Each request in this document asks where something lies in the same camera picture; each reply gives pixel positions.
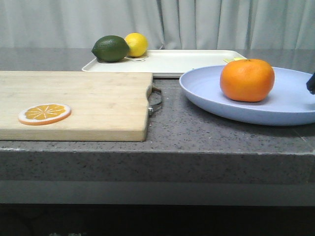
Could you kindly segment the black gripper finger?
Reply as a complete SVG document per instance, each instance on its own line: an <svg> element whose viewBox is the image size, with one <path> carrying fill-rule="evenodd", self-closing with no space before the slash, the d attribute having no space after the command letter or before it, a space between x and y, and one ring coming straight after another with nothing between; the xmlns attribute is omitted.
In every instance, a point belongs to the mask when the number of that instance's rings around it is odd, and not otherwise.
<svg viewBox="0 0 315 236"><path fill-rule="evenodd" d="M315 73L310 77L310 79L306 83L307 90L315 95Z"/></svg>

